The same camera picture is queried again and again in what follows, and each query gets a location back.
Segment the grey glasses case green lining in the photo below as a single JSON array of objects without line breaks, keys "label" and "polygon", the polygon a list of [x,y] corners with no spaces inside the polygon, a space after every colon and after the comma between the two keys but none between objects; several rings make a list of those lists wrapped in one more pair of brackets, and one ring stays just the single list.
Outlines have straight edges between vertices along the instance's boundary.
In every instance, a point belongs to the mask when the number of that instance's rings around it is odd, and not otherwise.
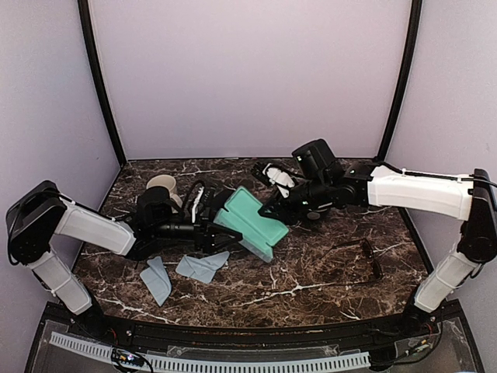
[{"label": "grey glasses case green lining", "polygon": [[266,263],[273,260],[273,247],[289,232],[282,222],[259,214],[262,203],[240,186],[217,212],[214,222],[242,234],[240,244]]}]

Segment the dark sunglasses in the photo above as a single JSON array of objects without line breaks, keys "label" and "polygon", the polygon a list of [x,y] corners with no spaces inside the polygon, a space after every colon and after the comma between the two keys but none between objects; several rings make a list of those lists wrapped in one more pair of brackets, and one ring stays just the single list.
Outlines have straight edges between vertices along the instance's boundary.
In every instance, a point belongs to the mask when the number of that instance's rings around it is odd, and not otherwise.
[{"label": "dark sunglasses", "polygon": [[376,284],[384,278],[379,260],[368,239],[341,242],[319,260],[324,279],[334,287]]}]

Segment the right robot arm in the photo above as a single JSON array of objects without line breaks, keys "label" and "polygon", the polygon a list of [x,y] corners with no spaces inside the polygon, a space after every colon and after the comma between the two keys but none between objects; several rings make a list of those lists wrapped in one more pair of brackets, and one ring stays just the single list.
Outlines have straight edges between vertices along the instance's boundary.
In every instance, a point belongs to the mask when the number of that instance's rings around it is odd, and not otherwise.
[{"label": "right robot arm", "polygon": [[252,175],[277,190],[259,209],[265,218],[293,225],[301,217],[328,209],[402,207],[461,221],[460,240],[417,288],[410,309],[397,318],[396,330],[412,337],[468,277],[496,257],[494,183],[486,171],[443,175],[398,169],[386,162],[344,168],[327,142],[317,139],[293,151],[300,172],[275,163],[256,163]]}]

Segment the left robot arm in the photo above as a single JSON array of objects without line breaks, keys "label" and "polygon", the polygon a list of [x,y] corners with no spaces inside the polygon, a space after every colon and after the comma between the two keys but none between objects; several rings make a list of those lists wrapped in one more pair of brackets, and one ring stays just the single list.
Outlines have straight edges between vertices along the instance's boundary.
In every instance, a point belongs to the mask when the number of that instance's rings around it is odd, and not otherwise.
[{"label": "left robot arm", "polygon": [[159,240],[187,240],[212,253],[240,242],[242,234],[214,222],[205,207],[198,218],[187,216],[164,186],[153,186],[137,199],[135,211],[123,218],[107,217],[63,195],[45,180],[16,201],[5,214],[10,263],[29,267],[59,298],[93,339],[109,333],[109,320],[89,290],[51,247],[55,235],[65,235],[104,248],[129,260],[141,261]]}]

